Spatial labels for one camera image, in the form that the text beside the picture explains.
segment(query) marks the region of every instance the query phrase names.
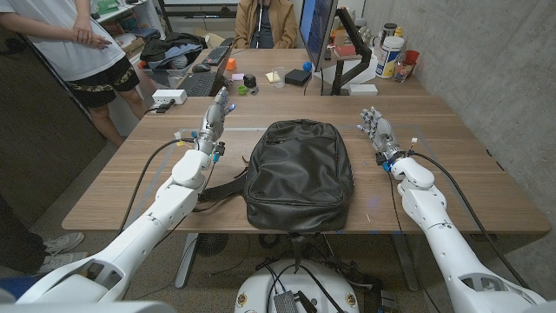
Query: keyboard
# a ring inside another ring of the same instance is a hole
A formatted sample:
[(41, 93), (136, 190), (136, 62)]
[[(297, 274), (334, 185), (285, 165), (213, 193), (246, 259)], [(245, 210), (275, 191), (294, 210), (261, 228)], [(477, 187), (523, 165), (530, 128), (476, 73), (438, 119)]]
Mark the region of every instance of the keyboard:
[(226, 51), (228, 51), (228, 46), (218, 46), (209, 52), (208, 56), (202, 60), (202, 63), (216, 66), (222, 62), (222, 59), (226, 56)]
[(188, 94), (188, 97), (208, 97), (210, 96), (210, 91), (215, 84), (216, 73), (195, 73), (192, 77), (187, 77), (186, 81), (188, 79), (193, 80), (191, 82), (192, 84), (187, 82), (191, 88), (185, 88), (185, 92)]

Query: black box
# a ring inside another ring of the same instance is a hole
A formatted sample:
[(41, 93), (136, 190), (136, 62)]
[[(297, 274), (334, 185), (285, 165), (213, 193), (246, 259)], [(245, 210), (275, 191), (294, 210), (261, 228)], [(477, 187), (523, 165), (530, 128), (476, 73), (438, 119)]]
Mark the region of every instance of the black box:
[(286, 83), (302, 86), (307, 82), (307, 80), (309, 80), (310, 77), (311, 73), (306, 72), (305, 70), (292, 70), (286, 74)]

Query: robotic arm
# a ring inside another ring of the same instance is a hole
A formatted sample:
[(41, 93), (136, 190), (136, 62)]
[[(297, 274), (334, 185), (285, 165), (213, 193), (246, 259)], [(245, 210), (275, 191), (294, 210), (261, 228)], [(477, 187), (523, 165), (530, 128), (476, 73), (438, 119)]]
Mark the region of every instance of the robotic arm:
[(434, 186), (433, 173), (402, 151), (379, 111), (363, 110), (361, 117), (365, 125), (359, 129), (369, 135), (377, 163), (401, 180), (403, 209), (425, 233), (454, 311), (517, 313), (545, 303), (537, 293), (508, 282), (479, 261), (447, 214), (446, 198)]
[(171, 177), (156, 192), (153, 204), (101, 252), (52, 271), (29, 289), (23, 303), (108, 303), (121, 300), (131, 277), (164, 232), (188, 215), (205, 186), (202, 174), (218, 160), (217, 140), (224, 119), (235, 106), (226, 107), (223, 87), (208, 107), (194, 148), (172, 169)]

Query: wooden table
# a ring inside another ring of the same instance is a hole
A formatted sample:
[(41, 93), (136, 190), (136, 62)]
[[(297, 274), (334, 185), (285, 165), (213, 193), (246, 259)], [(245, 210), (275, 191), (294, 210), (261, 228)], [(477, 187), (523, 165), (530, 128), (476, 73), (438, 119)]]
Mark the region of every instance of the wooden table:
[[(116, 230), (122, 221), (131, 193), (150, 154), (173, 139), (179, 129), (198, 130), (210, 97), (191, 97), (164, 115), (147, 115), (112, 157), (98, 178), (63, 221), (67, 230)], [(545, 233), (550, 224), (533, 206), (512, 178), (490, 157), (485, 148), (439, 97), (319, 97), (282, 95), (231, 97), (237, 109), (226, 118), (221, 141), (226, 154), (217, 164), (210, 186), (227, 183), (244, 167), (241, 156), (249, 158), (264, 129), (279, 120), (308, 118), (335, 125), (346, 144), (355, 180), (345, 233), (393, 233), (399, 230), (387, 174), (376, 166), (369, 139), (355, 128), (363, 108), (376, 107), (394, 125), (400, 144), (409, 146), (411, 137), (420, 141), (416, 151), (435, 157), (449, 170), (466, 193), (486, 229), (493, 233)], [(145, 210), (154, 201), (160, 184), (187, 148), (164, 151), (149, 167), (136, 198), (141, 202), (145, 190)], [(466, 233), (478, 232), (467, 209), (452, 186), (425, 160), (418, 162), (436, 176), (436, 185), (447, 197), (448, 213)], [(153, 177), (160, 176), (155, 182)], [(403, 213), (401, 198), (395, 192), (402, 229), (420, 232)], [(203, 213), (193, 213), (178, 227), (191, 232), (268, 233), (251, 226), (241, 197), (217, 205)]]
[[(203, 50), (201, 55), (194, 61), (193, 65), (189, 68), (189, 72), (193, 69), (195, 64), (199, 64), (210, 52), (210, 50)], [(303, 64), (307, 61), (308, 55), (305, 49), (234, 49), (232, 56), (237, 62), (235, 70), (226, 70), (224, 76), (231, 78), (232, 74), (243, 73), (254, 75), (257, 80), (257, 86), (261, 95), (281, 96), (287, 94), (289, 96), (303, 96), (305, 87), (299, 87), (286, 83), (283, 88), (276, 88), (273, 84), (269, 83), (264, 76), (269, 73), (272, 68), (283, 66), (286, 73), (291, 70), (301, 70)], [(335, 55), (332, 54), (332, 60), (324, 63), (324, 68), (335, 64)], [(318, 77), (311, 79), (308, 82), (306, 95), (319, 96), (321, 94), (321, 82)], [(373, 83), (379, 90), (379, 96), (428, 96), (427, 91), (419, 83), (417, 79), (408, 79), (405, 83), (396, 83), (393, 79), (380, 79), (375, 78), (367, 83)], [(243, 85), (243, 81), (236, 81), (234, 85), (229, 88), (231, 96), (239, 96), (237, 87)], [(330, 87), (329, 83), (324, 82), (324, 88)]]

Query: person's hand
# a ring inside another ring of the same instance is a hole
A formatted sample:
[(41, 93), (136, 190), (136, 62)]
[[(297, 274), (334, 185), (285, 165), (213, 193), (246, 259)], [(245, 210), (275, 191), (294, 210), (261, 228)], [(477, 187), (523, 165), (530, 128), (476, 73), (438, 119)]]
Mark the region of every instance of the person's hand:
[(78, 43), (86, 43), (91, 45), (94, 40), (95, 33), (90, 26), (88, 17), (78, 17), (73, 25), (74, 38)]
[(96, 49), (104, 50), (110, 44), (112, 44), (112, 42), (110, 40), (106, 40), (104, 37), (93, 33), (93, 37), (92, 37), (92, 39), (89, 43), (89, 46), (91, 46), (93, 48), (96, 48)]

